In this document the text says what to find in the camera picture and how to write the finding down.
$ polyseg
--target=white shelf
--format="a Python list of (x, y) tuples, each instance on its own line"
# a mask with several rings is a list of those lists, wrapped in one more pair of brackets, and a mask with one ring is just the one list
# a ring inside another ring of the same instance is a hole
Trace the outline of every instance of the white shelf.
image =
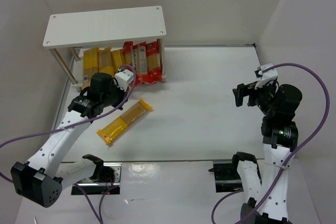
[(165, 35), (161, 6), (53, 14), (43, 46), (103, 47), (127, 40), (156, 40)]
[[(237, 151), (263, 158), (262, 113), (257, 107), (248, 107), (247, 100), (237, 108), (232, 93), (238, 84), (256, 80), (254, 71), (260, 64), (253, 47), (167, 47), (165, 65), (166, 83), (136, 87), (124, 105), (128, 109), (143, 98), (153, 106), (152, 112), (112, 147), (106, 146), (97, 130), (122, 112), (93, 122), (64, 161), (88, 153), (116, 162), (227, 159)], [(70, 87), (66, 106), (77, 95)]]

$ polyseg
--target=spaghetti package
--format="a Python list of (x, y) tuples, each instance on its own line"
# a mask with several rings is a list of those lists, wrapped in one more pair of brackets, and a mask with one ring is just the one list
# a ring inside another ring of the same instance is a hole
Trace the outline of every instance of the spaghetti package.
[(149, 83), (149, 75), (147, 70), (147, 57), (146, 57), (146, 42), (134, 46), (134, 52), (135, 51), (137, 52), (136, 53), (137, 79), (141, 82)]
[(133, 42), (132, 41), (125, 42), (123, 49), (124, 51), (122, 53), (124, 57), (124, 63), (128, 65), (132, 65)]
[(82, 89), (90, 86), (91, 77), (98, 73), (98, 47), (83, 52), (83, 86)]
[(151, 110), (152, 107), (140, 99), (139, 102), (130, 107), (120, 117), (115, 119), (102, 130), (99, 130), (97, 134), (105, 141), (107, 145), (110, 145), (140, 116)]
[(124, 49), (112, 51), (112, 59), (115, 73), (117, 73), (118, 68), (120, 68), (121, 65), (123, 65), (123, 54), (122, 54), (123, 51)]
[(135, 83), (136, 86), (142, 85), (143, 83), (140, 80), (140, 70), (139, 70), (139, 52), (140, 52), (140, 44), (134, 45), (133, 46), (133, 55), (132, 55), (132, 67), (135, 69), (136, 71), (136, 75), (137, 75), (137, 81)]
[(108, 73), (114, 76), (114, 67), (111, 57), (111, 47), (98, 52), (98, 71), (100, 73)]
[(157, 41), (146, 45), (149, 84), (162, 82), (159, 44)]

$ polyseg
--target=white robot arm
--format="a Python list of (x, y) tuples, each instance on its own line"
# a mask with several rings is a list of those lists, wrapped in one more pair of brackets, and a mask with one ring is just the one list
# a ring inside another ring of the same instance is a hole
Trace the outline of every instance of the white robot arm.
[[(260, 66), (261, 70), (273, 64)], [(296, 87), (283, 84), (277, 88), (277, 71), (265, 73), (257, 70), (259, 81), (248, 85), (240, 84), (234, 89), (236, 105), (243, 104), (243, 97), (249, 96), (248, 106), (257, 105), (264, 113), (261, 132), (264, 136), (265, 169), (262, 183), (258, 175), (258, 165), (254, 155), (238, 152), (233, 157), (233, 167), (242, 179), (245, 203), (240, 212), (245, 217), (256, 203), (263, 198), (275, 180), (283, 161), (295, 150), (298, 143), (298, 129), (292, 119), (302, 100), (302, 93)], [(287, 163), (278, 182), (258, 212), (246, 224), (291, 223), (287, 213), (287, 188), (290, 164)]]
[(59, 169), (59, 165), (77, 138), (90, 126), (91, 119), (101, 114), (103, 108), (116, 107), (124, 100), (132, 80), (133, 73), (129, 70), (118, 72), (114, 78), (106, 73), (92, 76), (90, 87), (73, 99), (58, 126), (64, 130), (51, 135), (25, 164), (16, 162), (10, 170), (16, 192), (50, 207), (62, 190), (83, 178), (100, 180), (105, 174), (113, 177), (113, 170), (90, 154), (63, 169)]

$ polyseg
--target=white plastic casing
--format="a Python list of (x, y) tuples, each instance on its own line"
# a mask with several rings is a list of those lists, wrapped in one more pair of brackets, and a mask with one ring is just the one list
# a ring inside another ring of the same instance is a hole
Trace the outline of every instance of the white plastic casing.
[(116, 73), (114, 77), (118, 82), (119, 88), (125, 91), (128, 85), (133, 81), (133, 72), (125, 69), (121, 72)]
[[(67, 112), (58, 126), (67, 125), (87, 120), (87, 117), (81, 117), (76, 111)], [(35, 170), (43, 168), (45, 174), (53, 178), (65, 155), (73, 146), (77, 138), (91, 125), (90, 122), (78, 125), (76, 127), (52, 134), (47, 142), (30, 159), (29, 166)]]
[[(264, 168), (260, 198), (264, 196), (265, 193), (268, 191), (274, 179), (276, 178), (283, 161), (290, 154), (289, 148), (277, 146), (277, 148), (274, 149), (270, 144), (264, 144), (264, 151), (265, 151), (265, 168)], [(271, 219), (282, 220), (282, 218), (287, 218), (288, 220), (287, 188), (288, 188), (289, 168), (291, 162), (292, 159), (286, 165), (285, 170), (282, 172), (278, 182), (276, 183), (269, 197), (258, 209), (258, 212), (261, 215), (263, 213), (266, 213), (268, 214), (268, 217)]]
[(278, 78), (278, 71), (276, 69), (269, 70), (265, 73), (262, 72), (262, 70), (268, 69), (270, 67), (273, 67), (273, 63), (265, 64), (260, 66), (259, 75), (261, 75), (261, 80), (257, 82), (255, 85), (255, 89), (261, 88), (264, 85), (266, 85), (271, 80), (276, 80)]
[(239, 161), (238, 163), (237, 172), (242, 180), (245, 203), (249, 198), (253, 198), (255, 201), (260, 199), (261, 183), (257, 169), (258, 165), (252, 161)]

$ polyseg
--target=purple cable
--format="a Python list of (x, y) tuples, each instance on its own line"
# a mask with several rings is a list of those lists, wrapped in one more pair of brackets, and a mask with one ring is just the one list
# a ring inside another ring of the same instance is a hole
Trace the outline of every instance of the purple cable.
[(74, 184), (74, 186), (76, 186), (76, 187), (83, 193), (83, 195), (85, 196), (86, 200), (88, 201), (88, 203), (89, 203), (89, 205), (90, 205), (90, 208), (91, 208), (92, 212), (94, 213), (94, 215), (95, 215), (96, 218), (98, 219), (99, 223), (100, 223), (100, 224), (104, 224), (104, 223), (103, 223), (103, 220), (99, 218), (99, 216), (98, 216), (96, 210), (94, 209), (94, 207), (93, 207), (93, 205), (92, 205), (92, 203), (91, 203), (91, 200), (89, 199), (89, 196), (86, 194), (86, 192), (84, 191), (84, 189), (81, 188), (81, 187), (80, 187), (79, 185), (77, 185), (77, 184)]
[(107, 195), (108, 193), (109, 193), (109, 191), (110, 190), (112, 190), (112, 189), (115, 189), (116, 187), (118, 187), (118, 186), (112, 186), (110, 189), (108, 189), (104, 194), (103, 194), (103, 196), (101, 196), (101, 199), (100, 199), (100, 202), (99, 202), (99, 217), (100, 217), (100, 219), (101, 219), (101, 222), (103, 222), (103, 217), (101, 216), (101, 205), (102, 205), (102, 203), (103, 203), (103, 199), (104, 199), (104, 197), (105, 197), (105, 195)]
[(84, 189), (82, 187), (80, 187), (79, 185), (77, 184), (74, 184), (74, 186), (76, 186), (82, 193), (83, 195), (85, 196), (86, 200), (88, 201), (89, 205), (90, 205), (90, 208), (92, 210), (92, 212), (94, 213), (94, 215), (96, 216), (97, 220), (99, 221), (100, 224), (104, 224), (103, 222), (103, 218), (101, 216), (101, 204), (103, 202), (103, 199), (105, 197), (105, 195), (110, 191), (110, 190), (113, 190), (115, 189), (117, 186), (112, 186), (111, 188), (109, 188), (104, 194), (103, 196), (101, 196), (101, 199), (100, 199), (100, 202), (99, 202), (99, 215), (97, 214), (96, 210), (94, 209), (93, 205), (92, 205), (92, 202), (91, 200), (89, 199), (89, 196), (87, 195), (87, 193), (84, 191)]
[[(322, 79), (315, 73), (313, 72), (311, 69), (305, 67), (305, 66), (302, 66), (300, 64), (296, 64), (296, 63), (282, 63), (282, 64), (278, 64), (278, 65), (275, 65), (273, 67), (270, 67), (268, 69), (265, 69), (263, 70), (262, 72), (265, 73), (269, 70), (272, 70), (274, 68), (279, 68), (279, 67), (284, 67), (284, 66), (292, 66), (292, 67), (297, 67), (297, 68), (301, 68), (307, 72), (309, 72), (312, 76), (314, 76), (317, 81), (321, 84), (322, 86), (322, 89), (324, 91), (324, 95), (325, 95), (325, 107), (326, 109), (324, 110), (324, 115), (323, 115), (323, 118), (320, 122), (320, 124), (317, 126), (316, 130), (313, 131), (313, 133), (311, 133), (311, 135), (306, 139), (304, 140), (290, 155), (288, 155), (288, 157), (285, 159), (285, 161), (283, 162), (283, 166), (286, 166), (287, 163), (290, 161), (290, 159), (299, 151), (301, 150), (306, 144), (309, 143), (309, 141), (311, 141), (315, 136), (316, 134), (321, 130), (321, 128), (323, 127), (324, 123), (326, 122), (327, 120), (327, 117), (328, 117), (328, 114), (329, 114), (329, 108), (330, 108), (330, 97), (329, 97), (329, 92), (328, 92), (328, 89), (326, 87), (326, 85), (324, 84), (324, 82), (322, 81)], [(279, 170), (279, 173), (277, 174), (276, 178), (274, 179), (272, 185), (269, 187), (268, 191), (265, 193), (265, 195), (263, 196), (263, 198), (259, 201), (259, 203), (255, 206), (255, 208), (249, 212), (243, 219), (241, 219), (240, 221), (234, 223), (234, 224), (243, 224), (247, 219), (249, 219), (257, 210), (259, 207), (262, 206), (262, 204), (265, 202), (265, 200), (267, 199), (267, 197), (269, 196), (269, 194), (272, 192), (272, 190), (274, 189), (275, 185), (277, 184), (282, 172), (284, 171), (283, 168), (280, 168)], [(224, 196), (222, 199), (220, 199), (214, 209), (213, 209), (213, 213), (212, 213), (212, 223), (213, 224), (216, 224), (215, 220), (213, 219), (213, 214), (217, 208), (217, 206), (219, 205), (219, 203), (221, 203), (225, 198), (229, 197), (230, 195), (232, 194), (229, 194), (229, 195), (226, 195)]]
[[(36, 136), (50, 135), (50, 134), (61, 132), (61, 131), (64, 131), (65, 129), (68, 129), (68, 128), (71, 128), (71, 127), (75, 127), (75, 126), (78, 126), (78, 125), (81, 125), (81, 124), (84, 124), (84, 123), (93, 122), (95, 120), (104, 118), (105, 116), (107, 116), (107, 115), (113, 113), (114, 111), (118, 110), (120, 107), (122, 107), (127, 102), (128, 98), (130, 97), (131, 93), (133, 92), (134, 87), (135, 87), (135, 83), (136, 83), (136, 75), (137, 75), (137, 73), (134, 70), (134, 68), (132, 66), (130, 66), (130, 65), (122, 65), (121, 68), (130, 68), (132, 70), (132, 72), (133, 72), (134, 79), (133, 79), (133, 82), (132, 82), (132, 87), (129, 90), (129, 92), (127, 93), (127, 95), (124, 98), (124, 100), (122, 100), (122, 102), (119, 103), (116, 107), (114, 107), (111, 111), (109, 111), (109, 112), (107, 112), (107, 113), (105, 113), (103, 115), (100, 115), (100, 116), (98, 116), (96, 118), (91, 118), (91, 119), (84, 120), (82, 122), (78, 122), (78, 123), (73, 123), (73, 124), (67, 125), (67, 126), (65, 126), (64, 128), (61, 128), (61, 129), (55, 129), (55, 130), (51, 130), (51, 131), (45, 131), (45, 132), (40, 132), (40, 133), (34, 133), (34, 134), (19, 136), (19, 137), (13, 138), (11, 140), (8, 140), (8, 141), (0, 144), (0, 148), (4, 147), (6, 144), (10, 144), (10, 143), (16, 142), (18, 140), (22, 140), (22, 139), (26, 139), (26, 138), (31, 138), (31, 137), (36, 137)], [(2, 172), (0, 172), (0, 177), (2, 177), (3, 179), (7, 180), (8, 182), (13, 183), (13, 181), (10, 178), (8, 178), (6, 175), (4, 175)]]
[(241, 189), (241, 190), (238, 190), (238, 191), (233, 191), (232, 193), (229, 193), (227, 195), (225, 195), (224, 197), (222, 197), (214, 206), (214, 208), (212, 209), (212, 212), (211, 212), (211, 221), (212, 223), (215, 223), (215, 219), (214, 219), (214, 216), (215, 216), (215, 211), (217, 209), (217, 207), (219, 206), (219, 204), (226, 198), (230, 197), (231, 195), (233, 194), (237, 194), (237, 193), (242, 193), (244, 190)]

